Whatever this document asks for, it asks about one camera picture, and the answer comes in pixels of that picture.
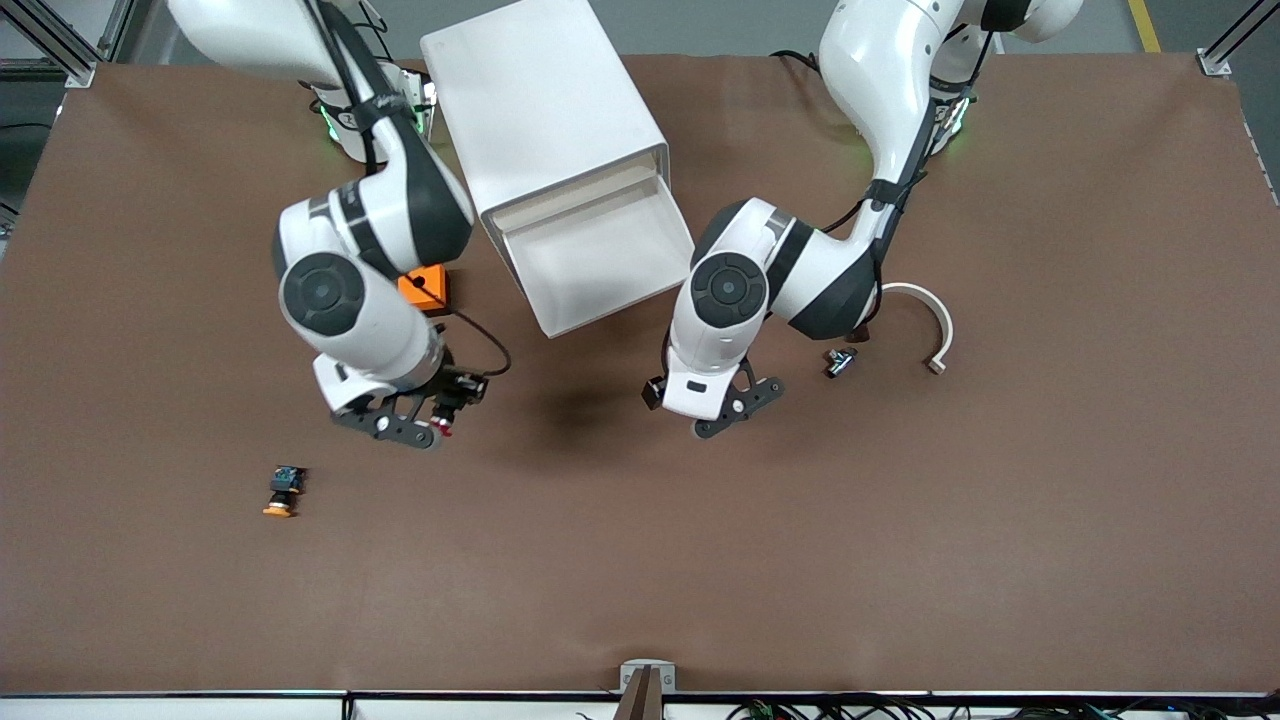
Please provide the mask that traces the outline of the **white plastic drawer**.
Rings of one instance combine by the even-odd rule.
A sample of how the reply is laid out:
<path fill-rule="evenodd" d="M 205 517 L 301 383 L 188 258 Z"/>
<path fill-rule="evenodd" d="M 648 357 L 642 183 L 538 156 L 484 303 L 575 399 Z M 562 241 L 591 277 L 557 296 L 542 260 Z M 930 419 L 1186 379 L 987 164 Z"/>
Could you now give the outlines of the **white plastic drawer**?
<path fill-rule="evenodd" d="M 498 245 L 549 338 L 681 286 L 692 255 L 689 227 L 660 176 L 502 231 Z"/>
<path fill-rule="evenodd" d="M 567 179 L 553 187 L 531 193 L 502 208 L 489 211 L 492 223 L 503 232 L 548 220 L 567 211 L 585 208 L 609 193 L 653 178 L 664 179 L 659 167 L 650 158 L 618 163 Z"/>

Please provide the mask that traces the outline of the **orange cap push button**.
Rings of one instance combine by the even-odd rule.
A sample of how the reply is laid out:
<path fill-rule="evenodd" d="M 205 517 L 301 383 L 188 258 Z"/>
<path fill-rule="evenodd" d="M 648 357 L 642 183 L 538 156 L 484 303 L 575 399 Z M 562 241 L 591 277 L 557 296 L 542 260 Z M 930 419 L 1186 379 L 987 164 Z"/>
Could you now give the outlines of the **orange cap push button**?
<path fill-rule="evenodd" d="M 276 466 L 271 475 L 270 498 L 262 514 L 270 518 L 293 518 L 300 496 L 305 492 L 306 468 Z"/>

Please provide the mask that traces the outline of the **white drawer cabinet housing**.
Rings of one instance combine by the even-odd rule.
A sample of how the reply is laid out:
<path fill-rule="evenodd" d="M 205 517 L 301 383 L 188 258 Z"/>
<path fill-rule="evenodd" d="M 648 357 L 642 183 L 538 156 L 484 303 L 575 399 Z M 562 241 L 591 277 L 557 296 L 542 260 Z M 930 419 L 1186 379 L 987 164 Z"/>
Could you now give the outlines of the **white drawer cabinet housing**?
<path fill-rule="evenodd" d="M 517 0 L 424 35 L 452 147 L 476 217 L 669 146 L 589 0 Z"/>

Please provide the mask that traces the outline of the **orange box with hole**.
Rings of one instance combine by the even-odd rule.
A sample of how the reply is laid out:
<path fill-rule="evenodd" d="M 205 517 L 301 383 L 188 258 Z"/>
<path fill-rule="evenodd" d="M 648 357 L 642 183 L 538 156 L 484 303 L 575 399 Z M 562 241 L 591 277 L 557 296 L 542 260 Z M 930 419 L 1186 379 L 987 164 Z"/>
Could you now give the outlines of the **orange box with hole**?
<path fill-rule="evenodd" d="M 411 306 L 428 316 L 447 316 L 451 310 L 451 278 L 443 264 L 420 266 L 404 273 L 397 287 Z"/>

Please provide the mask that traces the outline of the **brown bar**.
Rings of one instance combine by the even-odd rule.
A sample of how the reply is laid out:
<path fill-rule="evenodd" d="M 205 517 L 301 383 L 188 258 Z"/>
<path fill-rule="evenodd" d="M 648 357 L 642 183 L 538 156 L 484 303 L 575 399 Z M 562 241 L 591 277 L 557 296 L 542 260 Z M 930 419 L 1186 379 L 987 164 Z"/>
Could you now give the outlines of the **brown bar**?
<path fill-rule="evenodd" d="M 666 720 L 663 694 L 646 687 L 646 678 L 635 676 L 621 693 L 612 720 Z"/>

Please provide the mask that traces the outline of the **grey metal table bracket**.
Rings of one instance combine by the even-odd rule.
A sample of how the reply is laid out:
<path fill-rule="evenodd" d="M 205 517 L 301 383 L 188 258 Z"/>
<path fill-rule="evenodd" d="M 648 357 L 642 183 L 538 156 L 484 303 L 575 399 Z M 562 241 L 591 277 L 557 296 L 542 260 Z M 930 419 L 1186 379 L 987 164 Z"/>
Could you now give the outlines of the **grey metal table bracket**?
<path fill-rule="evenodd" d="M 646 678 L 648 688 L 657 688 L 660 694 L 678 692 L 676 665 L 662 659 L 631 659 L 620 666 L 620 693 L 623 693 L 635 676 Z"/>

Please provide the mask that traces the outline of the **white table edge rail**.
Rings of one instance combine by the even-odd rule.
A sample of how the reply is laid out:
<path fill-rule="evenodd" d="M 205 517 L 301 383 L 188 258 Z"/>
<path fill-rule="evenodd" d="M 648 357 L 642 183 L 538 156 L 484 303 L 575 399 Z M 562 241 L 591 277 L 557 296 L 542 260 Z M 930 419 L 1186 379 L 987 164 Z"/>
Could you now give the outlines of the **white table edge rail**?
<path fill-rule="evenodd" d="M 618 691 L 155 691 L 0 694 L 0 720 L 612 720 Z M 692 692 L 666 720 L 1280 720 L 1261 693 Z"/>

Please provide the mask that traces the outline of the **aluminium frame post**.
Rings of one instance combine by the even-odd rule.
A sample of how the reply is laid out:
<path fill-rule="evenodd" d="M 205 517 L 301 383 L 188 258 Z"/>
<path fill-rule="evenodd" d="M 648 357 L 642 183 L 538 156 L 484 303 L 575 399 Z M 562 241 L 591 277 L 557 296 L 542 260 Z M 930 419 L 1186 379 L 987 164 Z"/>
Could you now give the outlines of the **aluminium frame post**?
<path fill-rule="evenodd" d="M 0 0 L 0 79 L 88 88 L 116 58 L 138 0 Z"/>
<path fill-rule="evenodd" d="M 1280 0 L 1252 0 L 1252 4 L 1208 46 L 1198 47 L 1197 61 L 1207 77 L 1229 77 L 1230 56 L 1266 22 L 1280 12 Z"/>

